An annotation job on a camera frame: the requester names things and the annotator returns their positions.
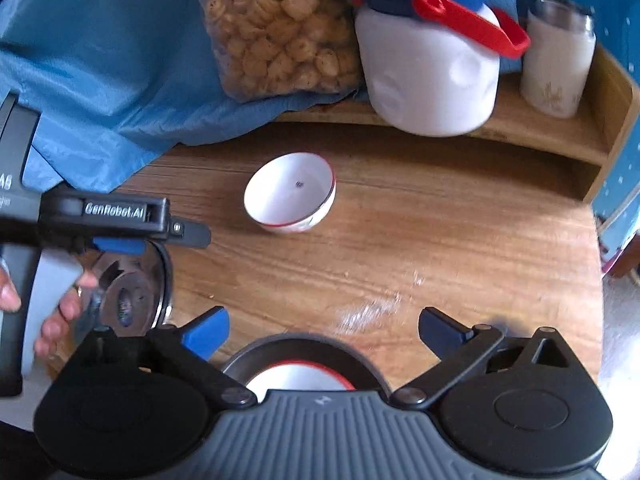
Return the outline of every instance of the white powder residue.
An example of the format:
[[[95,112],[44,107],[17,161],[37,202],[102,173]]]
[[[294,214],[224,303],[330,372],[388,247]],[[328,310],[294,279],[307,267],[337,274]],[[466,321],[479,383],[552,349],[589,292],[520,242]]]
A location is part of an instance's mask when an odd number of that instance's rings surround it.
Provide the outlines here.
[[[362,333],[372,324],[381,328],[382,318],[397,312],[401,300],[400,292],[396,291],[391,298],[376,298],[358,310],[347,311],[340,320],[337,333],[343,335]]]
[[[421,286],[424,283],[424,277],[418,274],[417,270],[414,270],[414,286]]]

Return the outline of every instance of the white cup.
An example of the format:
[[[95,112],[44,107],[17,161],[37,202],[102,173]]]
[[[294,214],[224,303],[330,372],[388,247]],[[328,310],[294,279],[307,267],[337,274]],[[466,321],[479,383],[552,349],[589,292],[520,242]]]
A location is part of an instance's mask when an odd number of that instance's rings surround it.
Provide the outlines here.
[[[568,0],[536,0],[527,34],[531,46],[524,56],[520,94],[547,115],[573,117],[593,60],[593,18]]]
[[[268,162],[244,191],[244,209],[263,229],[301,233],[318,224],[335,199],[335,174],[315,153],[289,153]]]

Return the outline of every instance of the white bowl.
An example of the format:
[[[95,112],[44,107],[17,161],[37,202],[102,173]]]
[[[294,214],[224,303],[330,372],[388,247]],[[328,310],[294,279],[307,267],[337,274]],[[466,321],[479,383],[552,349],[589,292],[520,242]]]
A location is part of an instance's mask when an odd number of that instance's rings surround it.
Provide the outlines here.
[[[318,224],[335,198],[335,173],[314,153],[288,153],[268,162],[244,190],[244,209],[272,233],[301,233]]]

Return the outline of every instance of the blue wall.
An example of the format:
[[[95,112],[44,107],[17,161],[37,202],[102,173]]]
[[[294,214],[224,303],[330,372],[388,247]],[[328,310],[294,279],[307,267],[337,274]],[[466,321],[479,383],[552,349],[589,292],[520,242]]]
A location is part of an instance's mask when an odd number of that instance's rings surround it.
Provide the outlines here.
[[[596,36],[640,83],[640,0],[573,0],[590,7],[596,22]],[[530,0],[518,0],[518,12],[526,15]],[[596,215],[607,218],[640,181],[640,124],[631,136],[600,193],[593,202]],[[607,247],[605,258],[612,256],[636,229],[640,198],[602,235]]]

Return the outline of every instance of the red handle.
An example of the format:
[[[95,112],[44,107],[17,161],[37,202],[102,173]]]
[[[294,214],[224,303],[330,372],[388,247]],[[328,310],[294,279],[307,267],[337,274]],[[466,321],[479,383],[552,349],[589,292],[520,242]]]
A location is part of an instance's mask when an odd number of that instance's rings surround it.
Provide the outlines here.
[[[517,59],[529,48],[531,40],[511,16],[494,9],[500,27],[452,0],[412,0],[418,16],[449,27],[501,56]]]

